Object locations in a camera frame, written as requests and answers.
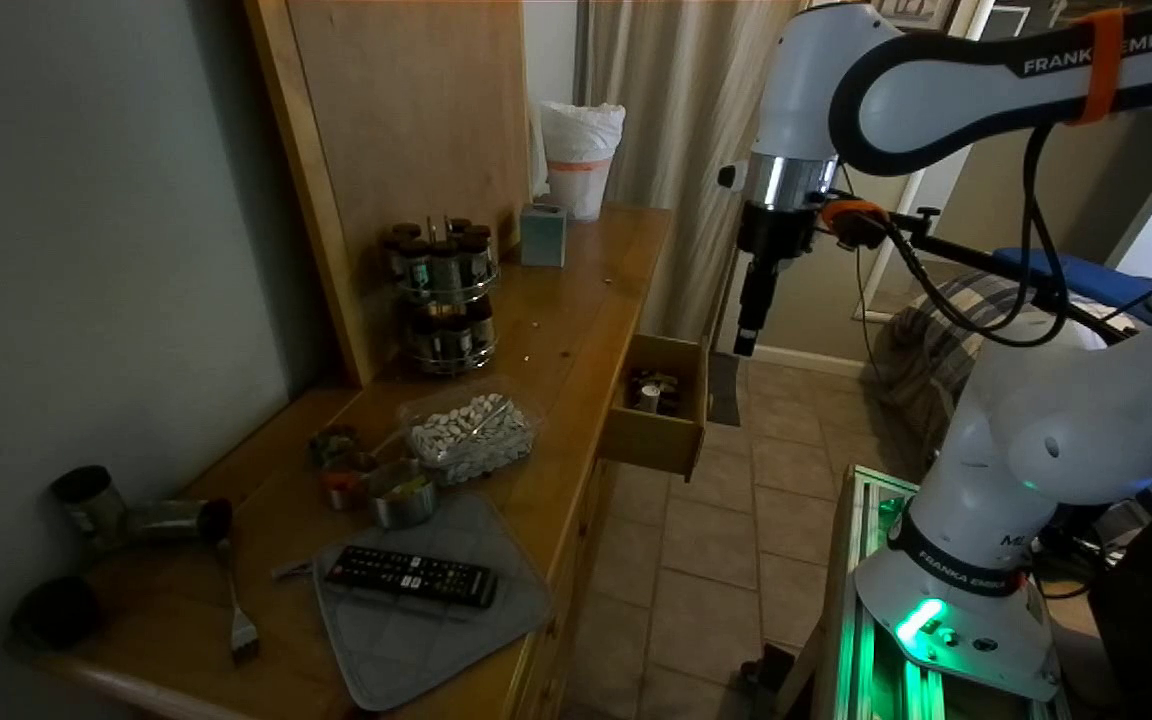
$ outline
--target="black tool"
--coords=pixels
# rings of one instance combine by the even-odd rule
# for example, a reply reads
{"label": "black tool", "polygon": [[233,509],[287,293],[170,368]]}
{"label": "black tool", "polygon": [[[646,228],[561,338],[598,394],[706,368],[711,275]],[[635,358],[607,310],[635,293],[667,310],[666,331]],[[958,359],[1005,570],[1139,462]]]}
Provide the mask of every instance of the black tool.
{"label": "black tool", "polygon": [[366,544],[345,544],[326,580],[345,594],[418,596],[463,608],[489,608],[498,600],[498,574],[486,564]]}

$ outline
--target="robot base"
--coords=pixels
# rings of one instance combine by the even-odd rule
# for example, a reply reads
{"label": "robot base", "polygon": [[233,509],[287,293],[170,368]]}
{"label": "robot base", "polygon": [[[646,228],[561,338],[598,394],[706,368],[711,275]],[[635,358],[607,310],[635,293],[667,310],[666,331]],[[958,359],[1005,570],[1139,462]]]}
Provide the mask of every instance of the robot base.
{"label": "robot base", "polygon": [[1027,702],[1058,696],[1052,623],[1032,583],[977,596],[883,550],[858,570],[858,596],[910,661]]}

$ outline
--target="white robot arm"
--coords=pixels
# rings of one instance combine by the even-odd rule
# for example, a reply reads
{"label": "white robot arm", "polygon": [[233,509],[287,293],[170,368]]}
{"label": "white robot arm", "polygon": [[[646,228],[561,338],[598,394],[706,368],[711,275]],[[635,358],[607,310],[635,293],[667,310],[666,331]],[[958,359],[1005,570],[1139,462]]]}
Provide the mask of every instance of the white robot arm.
{"label": "white robot arm", "polygon": [[[870,3],[811,8],[777,45],[741,185],[765,228],[749,249],[777,256],[770,228],[799,244],[836,160],[912,171],[991,132],[1130,108],[1152,108],[1152,13],[970,45],[904,37]],[[912,661],[1048,702],[1052,638],[1020,578],[1032,538],[1058,503],[1110,503],[1147,479],[1152,330],[1113,349],[1074,324],[1046,349],[991,346],[901,538],[858,570],[858,594]]]}

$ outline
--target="wooden counter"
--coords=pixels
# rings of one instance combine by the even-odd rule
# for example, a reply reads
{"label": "wooden counter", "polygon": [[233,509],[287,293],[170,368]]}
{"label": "wooden counter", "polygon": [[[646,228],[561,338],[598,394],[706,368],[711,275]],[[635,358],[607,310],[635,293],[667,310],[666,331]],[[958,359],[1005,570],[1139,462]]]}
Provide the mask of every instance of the wooden counter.
{"label": "wooden counter", "polygon": [[[400,718],[557,718],[561,661],[574,638],[590,544],[600,516],[598,450],[622,359],[635,338],[667,213],[607,213],[578,224],[568,267],[508,267],[498,289],[501,354],[473,381],[503,383],[536,422],[529,463],[479,479],[523,559],[548,580],[557,616]],[[347,718],[308,580],[273,583],[268,574],[341,544],[366,530],[333,512],[308,437],[353,424],[382,441],[400,405],[458,383],[392,374],[347,394],[302,395],[244,450],[192,486],[197,495],[235,500],[235,578],[262,651],[228,661],[228,594],[204,550],[140,550],[88,574],[109,627],[75,651],[37,658],[106,696],[158,718]]]}

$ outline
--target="green light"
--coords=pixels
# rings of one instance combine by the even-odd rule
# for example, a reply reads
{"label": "green light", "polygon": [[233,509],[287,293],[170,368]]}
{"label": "green light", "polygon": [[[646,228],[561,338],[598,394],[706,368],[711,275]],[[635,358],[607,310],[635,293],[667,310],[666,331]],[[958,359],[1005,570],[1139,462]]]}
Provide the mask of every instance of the green light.
{"label": "green light", "polygon": [[944,600],[930,596],[904,623],[898,623],[898,642],[912,645],[937,616],[944,613]]}

